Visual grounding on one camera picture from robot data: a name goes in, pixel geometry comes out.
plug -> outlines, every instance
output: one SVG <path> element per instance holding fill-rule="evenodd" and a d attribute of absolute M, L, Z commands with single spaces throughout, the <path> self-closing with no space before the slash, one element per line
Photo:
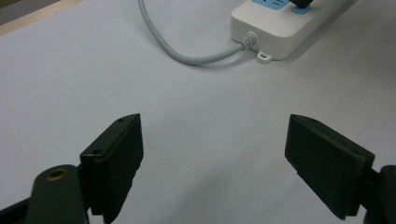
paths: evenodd
<path fill-rule="evenodd" d="M 292 2 L 294 5 L 300 8 L 306 8 L 311 4 L 314 0 L 289 0 Z"/>

white table surface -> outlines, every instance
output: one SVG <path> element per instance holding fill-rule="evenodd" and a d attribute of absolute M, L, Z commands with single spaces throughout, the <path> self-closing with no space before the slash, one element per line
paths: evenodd
<path fill-rule="evenodd" d="M 147 0 L 178 51 L 233 45 L 237 0 Z M 396 2 L 359 0 L 284 61 L 256 53 L 194 67 L 170 59 L 132 0 L 84 0 L 0 36 L 0 209 L 140 113 L 145 157 L 115 223 L 296 224 L 338 220 L 284 158 L 289 115 L 318 119 L 396 162 Z M 102 223 L 92 217 L 92 223 Z"/>

screw hole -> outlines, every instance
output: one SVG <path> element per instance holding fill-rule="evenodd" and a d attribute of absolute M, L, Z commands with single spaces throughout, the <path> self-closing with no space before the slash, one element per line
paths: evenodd
<path fill-rule="evenodd" d="M 66 173 L 67 173 L 67 170 L 65 170 L 65 169 L 54 170 L 47 175 L 47 179 L 48 179 L 48 181 L 58 180 L 58 179 L 64 178 L 66 176 Z"/>

mounting hole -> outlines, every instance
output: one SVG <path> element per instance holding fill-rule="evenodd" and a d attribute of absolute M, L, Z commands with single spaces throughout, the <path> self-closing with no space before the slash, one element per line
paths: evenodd
<path fill-rule="evenodd" d="M 257 54 L 257 61 L 260 63 L 269 63 L 272 60 L 272 55 L 260 51 Z"/>
<path fill-rule="evenodd" d="M 58 170 L 54 170 L 52 172 L 50 172 L 49 174 L 47 174 L 47 180 L 48 181 L 54 181 L 54 180 L 58 180 L 61 178 L 64 178 L 67 174 L 67 170 L 65 169 L 58 169 Z"/>
<path fill-rule="evenodd" d="M 99 155 L 99 154 L 101 154 L 102 152 L 103 152 L 102 149 L 95 149 L 95 150 L 92 152 L 92 154 L 93 154 L 93 155 Z"/>

white power strip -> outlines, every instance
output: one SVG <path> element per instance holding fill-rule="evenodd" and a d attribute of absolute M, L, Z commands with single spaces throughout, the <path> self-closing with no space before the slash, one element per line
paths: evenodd
<path fill-rule="evenodd" d="M 259 52 L 259 62 L 282 60 L 348 1 L 314 0 L 299 14 L 288 0 L 248 0 L 232 12 L 231 38 L 239 40 L 253 32 L 258 42 L 251 48 Z"/>

